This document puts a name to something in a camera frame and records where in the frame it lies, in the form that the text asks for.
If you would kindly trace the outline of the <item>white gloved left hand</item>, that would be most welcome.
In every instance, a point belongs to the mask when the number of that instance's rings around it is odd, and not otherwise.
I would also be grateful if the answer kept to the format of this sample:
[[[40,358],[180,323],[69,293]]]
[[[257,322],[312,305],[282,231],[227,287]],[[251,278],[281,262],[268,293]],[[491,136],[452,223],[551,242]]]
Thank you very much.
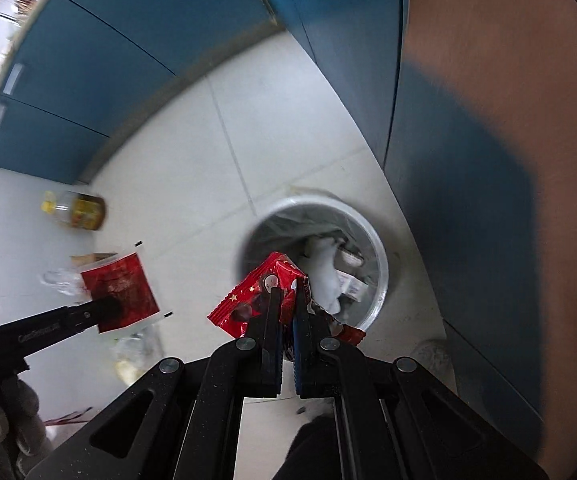
[[[26,479],[52,451],[38,394],[18,378],[6,380],[0,385],[0,475]]]

